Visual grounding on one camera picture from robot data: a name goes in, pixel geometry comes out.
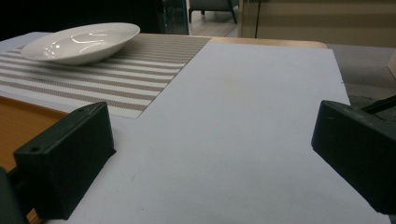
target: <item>chair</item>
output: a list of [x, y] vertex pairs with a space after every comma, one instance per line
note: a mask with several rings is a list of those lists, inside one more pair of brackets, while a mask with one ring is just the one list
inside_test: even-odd
[[190, 0], [189, 22], [193, 11], [199, 10], [202, 15], [205, 11], [230, 11], [233, 14], [233, 22], [236, 23], [236, 16], [233, 8], [239, 6], [239, 0]]

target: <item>wall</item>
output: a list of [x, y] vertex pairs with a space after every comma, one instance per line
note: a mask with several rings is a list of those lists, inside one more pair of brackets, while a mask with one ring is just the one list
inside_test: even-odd
[[[258, 0], [241, 0], [241, 37], [255, 37]], [[396, 47], [394, 0], [262, 0], [258, 38]]]

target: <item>white plate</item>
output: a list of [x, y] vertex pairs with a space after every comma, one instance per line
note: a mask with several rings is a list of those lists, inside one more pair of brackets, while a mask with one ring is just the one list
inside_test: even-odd
[[21, 55], [30, 60], [67, 65], [98, 63], [139, 33], [138, 26], [123, 22], [80, 26], [43, 36], [26, 45]]

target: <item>white sheet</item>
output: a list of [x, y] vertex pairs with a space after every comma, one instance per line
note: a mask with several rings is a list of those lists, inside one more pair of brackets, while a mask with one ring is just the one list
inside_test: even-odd
[[321, 100], [348, 104], [331, 50], [208, 43], [111, 117], [118, 152], [66, 223], [390, 223], [312, 150]]

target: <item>gray and white striped placemat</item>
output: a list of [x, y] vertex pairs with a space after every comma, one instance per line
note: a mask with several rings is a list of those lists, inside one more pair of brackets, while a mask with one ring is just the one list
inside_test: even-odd
[[0, 91], [76, 107], [106, 101], [110, 114], [136, 119], [209, 39], [139, 34], [86, 66], [30, 61], [13, 49], [0, 55]]

